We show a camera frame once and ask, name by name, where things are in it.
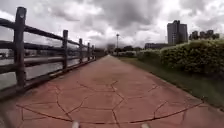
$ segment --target railing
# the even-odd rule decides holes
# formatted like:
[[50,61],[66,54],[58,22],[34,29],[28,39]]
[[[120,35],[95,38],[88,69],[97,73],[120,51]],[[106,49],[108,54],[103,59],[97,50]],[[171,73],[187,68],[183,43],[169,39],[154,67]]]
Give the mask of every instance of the railing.
[[[79,42],[74,42],[72,40],[69,40],[67,30],[63,31],[63,36],[58,36],[49,32],[39,30],[37,28],[27,26],[25,24],[25,20],[26,20],[26,8],[23,8],[23,7],[17,8],[15,22],[11,22],[5,19],[0,19],[0,26],[14,30],[13,41],[0,41],[0,49],[11,49],[13,50],[13,53],[14,53],[14,63],[0,66],[0,74],[15,72],[17,87],[24,88],[25,86],[28,86],[30,81],[36,81],[36,79],[38,79],[38,78],[35,78],[35,79],[27,80],[26,71],[25,71],[26,67],[61,62],[63,65],[63,68],[60,70],[60,72],[65,72],[68,69],[77,67],[77,65],[68,67],[68,63],[67,63],[68,60],[78,59],[79,60],[78,66],[79,66],[86,63],[86,62],[83,62],[84,54],[88,59],[87,62],[90,62],[95,59],[94,46],[92,45],[90,47],[90,43],[88,43],[87,46],[83,45],[82,39],[79,39]],[[24,43],[24,40],[23,40],[24,32],[59,40],[62,42],[62,47],[53,47],[53,46],[47,46],[47,45]],[[72,49],[68,47],[68,44],[76,45],[78,46],[78,49]],[[61,57],[56,57],[52,59],[26,61],[24,59],[24,54],[26,49],[52,51],[52,52],[56,52]]]

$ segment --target brick pavement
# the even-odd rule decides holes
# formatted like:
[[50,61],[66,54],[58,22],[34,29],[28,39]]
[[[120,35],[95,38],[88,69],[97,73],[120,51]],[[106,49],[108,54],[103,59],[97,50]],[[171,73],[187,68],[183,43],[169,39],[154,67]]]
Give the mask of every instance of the brick pavement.
[[223,128],[224,113],[107,56],[1,105],[15,128]]

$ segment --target paved path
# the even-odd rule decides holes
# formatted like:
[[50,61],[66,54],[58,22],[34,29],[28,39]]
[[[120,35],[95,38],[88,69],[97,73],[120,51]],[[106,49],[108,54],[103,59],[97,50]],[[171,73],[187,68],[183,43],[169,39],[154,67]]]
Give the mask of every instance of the paved path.
[[107,56],[4,104],[16,128],[223,128],[224,113]]

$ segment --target street lamp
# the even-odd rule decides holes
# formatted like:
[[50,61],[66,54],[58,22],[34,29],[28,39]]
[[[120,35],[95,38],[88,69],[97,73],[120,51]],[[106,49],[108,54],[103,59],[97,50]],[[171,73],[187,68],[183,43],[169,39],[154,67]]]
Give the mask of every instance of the street lamp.
[[116,35],[117,36],[117,56],[118,56],[118,39],[119,39],[119,34]]

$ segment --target shrub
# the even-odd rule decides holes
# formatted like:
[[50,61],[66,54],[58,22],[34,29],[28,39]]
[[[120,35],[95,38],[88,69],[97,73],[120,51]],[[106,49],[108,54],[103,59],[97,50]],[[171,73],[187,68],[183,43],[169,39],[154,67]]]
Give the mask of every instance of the shrub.
[[159,60],[160,51],[159,50],[145,50],[137,54],[139,60]]
[[120,52],[119,55],[120,57],[135,57],[135,53],[128,51],[128,52]]
[[162,64],[189,73],[224,74],[224,43],[222,41],[194,41],[161,50]]

